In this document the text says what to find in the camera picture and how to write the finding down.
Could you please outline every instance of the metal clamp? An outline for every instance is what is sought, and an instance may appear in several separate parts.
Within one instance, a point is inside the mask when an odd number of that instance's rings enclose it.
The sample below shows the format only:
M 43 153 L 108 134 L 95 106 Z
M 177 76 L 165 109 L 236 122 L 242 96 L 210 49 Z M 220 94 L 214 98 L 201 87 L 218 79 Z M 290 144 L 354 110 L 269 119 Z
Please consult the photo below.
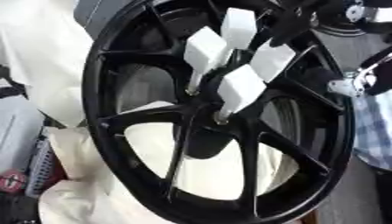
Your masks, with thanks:
M 346 77 L 344 79 L 332 80 L 328 83 L 328 91 L 349 97 L 361 97 L 366 93 L 366 89 L 371 88 L 377 82 L 377 77 L 373 71 L 379 65 L 390 60 L 392 60 L 392 52 L 371 66 L 345 73 Z

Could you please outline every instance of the white cloth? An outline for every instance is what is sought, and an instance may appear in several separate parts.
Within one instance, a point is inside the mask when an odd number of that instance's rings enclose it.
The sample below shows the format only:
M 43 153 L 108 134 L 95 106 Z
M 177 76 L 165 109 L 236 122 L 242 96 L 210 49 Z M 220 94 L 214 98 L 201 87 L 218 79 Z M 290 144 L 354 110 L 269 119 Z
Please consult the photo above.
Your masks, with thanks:
M 81 76 L 93 40 L 74 20 L 75 0 L 0 1 L 0 64 L 27 86 L 37 107 L 66 126 L 79 124 Z
M 147 108 L 163 105 L 167 103 L 155 102 Z M 128 192 L 103 163 L 85 129 L 48 132 L 55 154 L 71 180 L 59 182 L 41 197 L 39 212 L 44 224 L 170 223 L 143 207 Z M 163 176 L 173 152 L 172 125 L 140 124 L 131 126 L 125 134 L 138 156 L 158 176 Z M 261 146 L 258 192 L 264 193 L 278 185 L 275 182 L 282 154 Z M 212 159 L 187 159 L 178 176 L 178 187 L 209 198 L 238 197 L 243 185 L 238 151 L 237 144 L 231 143 Z M 294 165 L 289 170 L 294 173 L 296 169 Z

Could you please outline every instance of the white block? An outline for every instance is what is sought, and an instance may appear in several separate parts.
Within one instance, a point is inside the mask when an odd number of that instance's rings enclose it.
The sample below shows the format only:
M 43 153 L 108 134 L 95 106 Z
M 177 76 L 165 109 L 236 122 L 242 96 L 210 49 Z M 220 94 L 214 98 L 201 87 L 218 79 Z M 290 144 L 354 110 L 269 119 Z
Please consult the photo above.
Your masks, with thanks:
M 250 65 L 265 82 L 273 81 L 296 56 L 294 50 L 287 45 L 271 47 L 267 41 L 261 45 Z
M 220 118 L 237 113 L 253 103 L 266 86 L 250 65 L 244 65 L 227 74 L 218 88 L 218 94 L 225 102 Z
M 229 47 L 241 50 L 248 49 L 257 33 L 255 13 L 252 10 L 229 8 L 220 32 Z
M 221 62 L 227 45 L 226 40 L 206 26 L 186 41 L 184 60 L 196 73 L 206 74 Z

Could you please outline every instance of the wheel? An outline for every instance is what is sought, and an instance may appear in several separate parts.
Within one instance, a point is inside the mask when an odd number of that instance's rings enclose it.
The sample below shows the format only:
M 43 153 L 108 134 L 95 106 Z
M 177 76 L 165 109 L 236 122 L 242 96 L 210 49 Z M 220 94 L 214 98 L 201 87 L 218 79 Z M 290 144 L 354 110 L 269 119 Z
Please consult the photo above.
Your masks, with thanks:
M 228 7 L 264 15 L 259 32 L 238 60 L 208 73 L 199 94 L 189 95 L 186 84 L 193 70 L 183 60 L 186 39 L 205 25 L 218 31 Z M 120 10 L 94 42 L 82 85 L 91 136 L 112 172 L 152 212 L 176 223 L 285 223 L 310 212 L 337 185 L 352 151 L 354 116 L 349 99 L 326 92 L 326 77 L 342 73 L 311 32 L 292 40 L 297 57 L 254 104 L 224 125 L 214 120 L 222 106 L 216 94 L 222 77 L 249 62 L 249 55 L 270 38 L 269 27 L 281 13 L 267 1 L 141 0 Z M 170 104 L 135 110 L 150 102 L 141 100 L 148 91 L 140 90 L 149 76 L 157 83 L 153 89 L 171 93 L 157 95 Z M 311 82 L 301 80 L 308 76 Z M 263 116 L 270 107 L 277 111 L 281 129 Z M 127 139 L 127 129 L 143 123 L 173 124 L 176 143 L 163 177 Z M 230 141 L 239 146 L 243 169 L 238 198 L 207 198 L 177 186 L 185 160 L 214 158 Z M 260 143 L 295 160 L 298 170 L 258 194 Z M 193 153 L 195 144 L 205 151 Z

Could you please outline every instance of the plaid fabric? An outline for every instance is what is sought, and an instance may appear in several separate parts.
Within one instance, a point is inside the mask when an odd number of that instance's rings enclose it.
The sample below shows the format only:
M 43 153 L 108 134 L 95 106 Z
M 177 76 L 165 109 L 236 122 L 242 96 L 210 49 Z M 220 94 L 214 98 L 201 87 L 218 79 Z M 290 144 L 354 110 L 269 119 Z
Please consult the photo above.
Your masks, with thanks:
M 356 154 L 366 163 L 392 170 L 392 90 L 353 99 Z

